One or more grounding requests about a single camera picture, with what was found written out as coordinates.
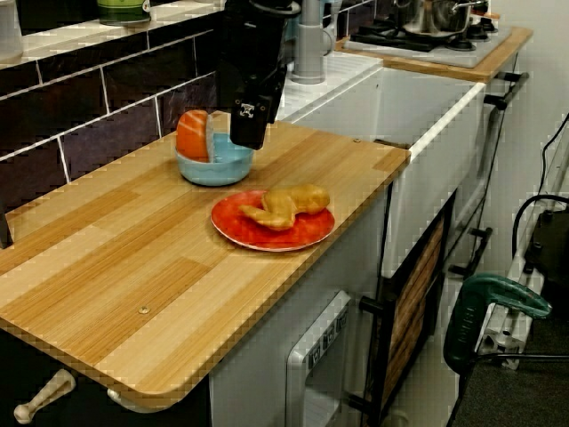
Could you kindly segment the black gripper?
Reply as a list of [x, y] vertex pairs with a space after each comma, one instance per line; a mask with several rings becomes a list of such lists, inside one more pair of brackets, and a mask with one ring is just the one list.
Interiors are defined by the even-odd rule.
[[220, 107], [231, 109], [230, 139], [261, 149], [285, 81], [286, 8], [226, 8], [221, 14]]

